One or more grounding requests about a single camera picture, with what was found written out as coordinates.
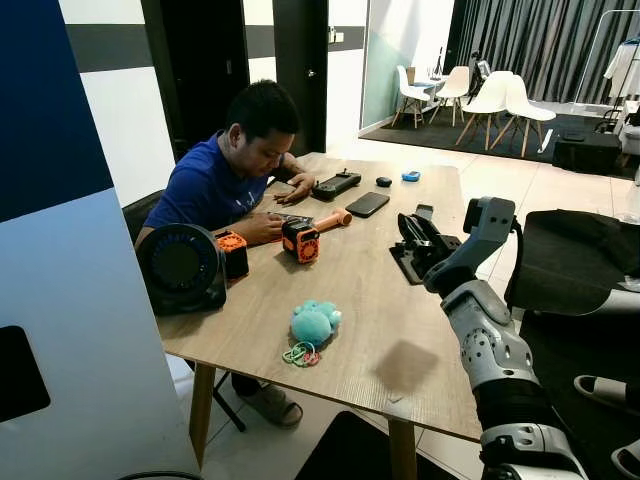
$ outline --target octopus plush toy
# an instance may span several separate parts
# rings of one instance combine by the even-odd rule
[[[320,347],[335,333],[342,321],[342,313],[330,302],[307,300],[293,309],[291,333],[299,342]]]

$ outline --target orange and black device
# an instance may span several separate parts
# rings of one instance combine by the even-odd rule
[[[320,250],[320,232],[306,222],[285,222],[282,225],[282,247],[299,263],[313,262]]]
[[[234,232],[226,231],[216,235],[218,247],[224,252],[225,273],[229,280],[249,273],[247,241]]]

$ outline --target gray robotic arm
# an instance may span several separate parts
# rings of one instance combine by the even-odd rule
[[[514,211],[509,200],[472,200],[464,225],[469,238],[433,265],[423,282],[443,298],[441,307],[460,343],[483,428],[483,479],[587,479],[534,373],[529,346],[504,302],[475,277],[506,241]]]

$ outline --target black controller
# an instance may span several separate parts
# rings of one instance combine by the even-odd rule
[[[359,173],[347,172],[345,168],[342,173],[336,173],[335,177],[325,180],[322,183],[317,183],[311,191],[316,198],[333,200],[348,188],[360,183],[361,179],[362,176]]]

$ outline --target sandal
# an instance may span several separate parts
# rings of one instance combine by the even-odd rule
[[[632,415],[640,415],[640,411],[630,406],[627,401],[628,386],[624,382],[592,375],[580,375],[573,380],[573,386],[591,400]]]
[[[640,480],[640,440],[615,450],[611,461],[625,477]]]
[[[293,428],[302,420],[302,407],[274,385],[267,385],[253,395],[238,396],[277,427]]]

